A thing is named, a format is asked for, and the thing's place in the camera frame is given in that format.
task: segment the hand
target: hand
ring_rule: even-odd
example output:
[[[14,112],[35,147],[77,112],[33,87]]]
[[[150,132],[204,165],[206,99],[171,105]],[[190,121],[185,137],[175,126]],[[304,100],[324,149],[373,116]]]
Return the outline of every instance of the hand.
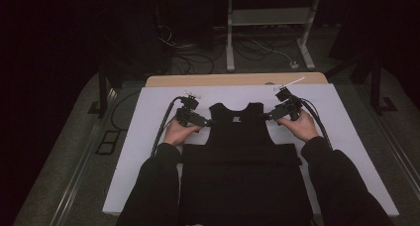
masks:
[[[188,136],[202,128],[203,127],[196,125],[183,127],[175,118],[173,118],[166,127],[163,142],[173,146],[182,145]]]
[[[280,118],[276,122],[284,125],[296,138],[306,143],[312,138],[319,136],[319,134],[315,128],[314,119],[303,109],[299,110],[299,114],[300,116],[296,121]]]

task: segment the black sleeve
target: black sleeve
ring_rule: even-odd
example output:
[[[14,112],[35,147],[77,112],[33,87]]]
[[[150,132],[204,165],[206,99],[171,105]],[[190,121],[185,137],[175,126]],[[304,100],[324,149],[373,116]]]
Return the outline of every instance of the black sleeve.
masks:
[[[160,144],[157,154],[142,165],[117,225],[173,226],[177,224],[180,152]]]
[[[306,143],[301,154],[309,164],[326,226],[393,225],[343,152],[332,151],[324,138],[316,137]]]

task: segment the black controller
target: black controller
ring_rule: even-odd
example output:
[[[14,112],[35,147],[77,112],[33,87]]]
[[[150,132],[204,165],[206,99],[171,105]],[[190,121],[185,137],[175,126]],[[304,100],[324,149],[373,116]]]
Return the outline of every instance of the black controller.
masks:
[[[186,127],[188,123],[191,123],[201,127],[210,127],[214,124],[213,120],[205,119],[199,114],[194,113],[193,110],[198,106],[198,101],[194,96],[188,95],[188,97],[180,97],[180,99],[184,105],[178,108],[175,114],[176,120],[180,125]]]
[[[302,107],[302,101],[300,98],[291,94],[287,87],[283,87],[280,91],[275,94],[281,104],[275,106],[273,110],[268,113],[264,113],[266,120],[277,120],[286,115],[290,116],[290,120],[296,121],[299,118],[299,109]]]

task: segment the table leg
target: table leg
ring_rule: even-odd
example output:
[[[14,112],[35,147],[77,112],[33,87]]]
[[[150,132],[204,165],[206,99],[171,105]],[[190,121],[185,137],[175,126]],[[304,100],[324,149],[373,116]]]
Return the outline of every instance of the table leg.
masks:
[[[316,9],[318,8],[319,0],[313,0],[311,10],[308,14],[308,19],[306,20],[305,32],[303,32],[302,38],[297,40],[297,45],[299,46],[300,52],[302,54],[303,60],[305,61],[306,67],[310,70],[315,68],[314,61],[312,60],[311,54],[306,48],[306,42],[309,38],[309,31],[312,28],[312,24],[315,19]]]
[[[232,47],[232,0],[229,0],[228,7],[228,44],[226,45],[226,68],[228,72],[235,71],[234,50]]]

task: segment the table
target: table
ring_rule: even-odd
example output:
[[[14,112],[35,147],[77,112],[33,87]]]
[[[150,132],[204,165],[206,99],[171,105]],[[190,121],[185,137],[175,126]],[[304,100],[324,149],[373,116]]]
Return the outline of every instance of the table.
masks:
[[[287,84],[305,76],[300,84],[326,84],[327,78],[320,72],[247,73],[205,75],[155,75],[149,77],[146,87],[198,86],[198,85],[264,85]]]
[[[227,26],[227,45],[226,45],[226,68],[229,72],[235,70],[234,51],[232,46],[232,27],[248,26],[248,25],[305,25],[305,31],[302,37],[297,39],[297,45],[300,53],[305,61],[306,68],[315,69],[312,57],[306,48],[306,42],[309,38],[313,21],[315,19],[316,10],[319,0],[313,0],[311,6],[298,8],[281,8],[281,9],[257,9],[257,10],[233,10],[232,0],[228,5],[228,26]],[[297,69],[299,64],[295,60],[290,59],[289,63],[292,69]]]
[[[328,84],[322,73],[314,72],[151,77],[139,96],[103,212],[118,215],[123,209],[136,182],[140,166],[150,156],[161,118],[171,99],[182,95],[184,91],[192,91],[194,94],[201,95],[195,112],[207,119],[211,117],[208,107],[215,101],[224,103],[232,110],[242,109],[250,101],[261,102],[264,105],[264,112],[267,112],[278,104],[278,100],[274,96],[277,91],[274,92],[273,87],[289,83],[302,75],[306,77],[302,80],[305,83],[292,84],[288,87],[289,90],[296,96],[309,99],[317,107],[333,148],[340,149],[354,162],[367,189],[379,201],[384,210],[391,216],[398,215],[398,211],[371,163],[334,85]],[[175,108],[172,109],[171,116],[174,114]],[[303,147],[303,142],[293,137],[290,131],[284,127],[277,126],[275,122],[266,123],[270,136],[276,144],[293,143],[301,157],[300,150]],[[187,143],[204,144],[209,132],[209,128],[204,128],[199,134],[192,135]],[[309,179],[307,164],[305,161],[302,162],[301,171],[309,199],[314,213],[319,214],[320,209],[315,190]]]

